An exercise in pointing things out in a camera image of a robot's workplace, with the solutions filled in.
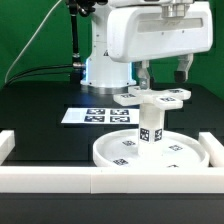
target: white block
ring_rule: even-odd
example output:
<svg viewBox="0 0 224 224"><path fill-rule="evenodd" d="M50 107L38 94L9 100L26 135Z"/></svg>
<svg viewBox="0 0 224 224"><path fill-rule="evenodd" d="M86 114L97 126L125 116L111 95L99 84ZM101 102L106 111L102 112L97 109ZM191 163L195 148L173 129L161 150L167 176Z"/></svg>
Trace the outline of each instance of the white block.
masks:
<svg viewBox="0 0 224 224"><path fill-rule="evenodd" d="M2 131L0 133L0 165L15 147L14 131Z"/></svg>
<svg viewBox="0 0 224 224"><path fill-rule="evenodd" d="M94 168L1 167L0 192L90 193Z"/></svg>
<svg viewBox="0 0 224 224"><path fill-rule="evenodd" d="M223 193L224 169L132 171L127 193Z"/></svg>
<svg viewBox="0 0 224 224"><path fill-rule="evenodd" d="M97 168L91 177L91 193L127 193L126 169Z"/></svg>
<svg viewBox="0 0 224 224"><path fill-rule="evenodd" d="M154 99L154 105L161 110L172 110L183 107L183 101L174 97L160 96Z"/></svg>
<svg viewBox="0 0 224 224"><path fill-rule="evenodd" d="M130 93L117 94L113 96L114 101L122 106L132 106L143 103L143 98Z"/></svg>

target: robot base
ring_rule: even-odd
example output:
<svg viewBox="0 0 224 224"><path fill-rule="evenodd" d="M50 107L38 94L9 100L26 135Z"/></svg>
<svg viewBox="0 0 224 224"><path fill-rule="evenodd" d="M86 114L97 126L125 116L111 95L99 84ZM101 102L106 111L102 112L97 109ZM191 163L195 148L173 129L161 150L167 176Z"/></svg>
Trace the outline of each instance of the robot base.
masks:
<svg viewBox="0 0 224 224"><path fill-rule="evenodd" d="M128 87L120 87L120 88L104 88L104 87L94 87L89 85L81 85L81 89L84 92L102 94L102 95L114 95L114 94L121 94L126 93Z"/></svg>
<svg viewBox="0 0 224 224"><path fill-rule="evenodd" d="M196 168L209 165L209 155L196 140L164 131L160 152L139 155L138 129L122 130L100 137L93 145L93 160L100 167Z"/></svg>

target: white cylinder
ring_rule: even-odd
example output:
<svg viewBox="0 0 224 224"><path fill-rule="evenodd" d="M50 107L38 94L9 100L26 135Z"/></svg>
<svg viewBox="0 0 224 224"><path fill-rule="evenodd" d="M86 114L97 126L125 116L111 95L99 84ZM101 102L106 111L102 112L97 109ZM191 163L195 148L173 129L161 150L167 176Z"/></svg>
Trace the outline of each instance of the white cylinder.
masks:
<svg viewBox="0 0 224 224"><path fill-rule="evenodd" d="M86 78L82 85L97 88L122 88L135 85L130 63L111 60L107 52L107 19L111 12L108 5L96 6L92 15L92 53L86 62Z"/></svg>

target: marker sheet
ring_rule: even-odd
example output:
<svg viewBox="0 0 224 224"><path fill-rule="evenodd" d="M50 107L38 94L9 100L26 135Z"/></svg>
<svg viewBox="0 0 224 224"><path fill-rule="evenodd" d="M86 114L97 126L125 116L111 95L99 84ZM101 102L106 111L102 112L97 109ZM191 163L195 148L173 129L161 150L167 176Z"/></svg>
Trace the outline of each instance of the marker sheet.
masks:
<svg viewBox="0 0 224 224"><path fill-rule="evenodd" d="M139 109L68 108L63 124L138 124Z"/></svg>

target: black cable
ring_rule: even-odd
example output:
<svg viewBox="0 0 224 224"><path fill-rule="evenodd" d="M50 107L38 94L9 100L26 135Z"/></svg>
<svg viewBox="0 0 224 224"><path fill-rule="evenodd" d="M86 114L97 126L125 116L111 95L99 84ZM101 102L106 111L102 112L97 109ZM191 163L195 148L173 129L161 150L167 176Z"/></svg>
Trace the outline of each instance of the black cable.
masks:
<svg viewBox="0 0 224 224"><path fill-rule="evenodd" d="M78 40L78 23L77 23L77 14L78 14L78 5L74 0L66 1L66 4L69 8L71 16L71 28L72 28L72 48L73 48L73 62L80 62L79 55L79 40Z"/></svg>
<svg viewBox="0 0 224 224"><path fill-rule="evenodd" d="M51 66L41 66L41 67L36 67L36 68L31 68L31 69L27 69L25 71L22 71L16 75L14 75L13 77L11 77L3 86L4 87L7 87L11 82L17 80L18 78L23 78L26 77L26 76L32 76L31 75L28 75L29 73L31 72L35 72L35 71L42 71L42 70L51 70L51 69L61 69L61 68L73 68L72 65L70 64L63 64L63 65L51 65Z"/></svg>
<svg viewBox="0 0 224 224"><path fill-rule="evenodd" d="M5 83L5 85L3 86L3 88L8 87L12 82L14 82L14 81L16 81L18 79L22 79L22 78L26 78L26 77L31 77L31 76L59 75L59 74L70 74L70 72L68 72L68 71L64 71L64 72L47 72L47 73L24 74L24 75L20 75L20 76L16 76L16 77L14 76L7 83Z"/></svg>
<svg viewBox="0 0 224 224"><path fill-rule="evenodd" d="M149 66L149 75L150 75L150 89L154 89L154 84L156 82L155 76L153 74L152 65Z"/></svg>

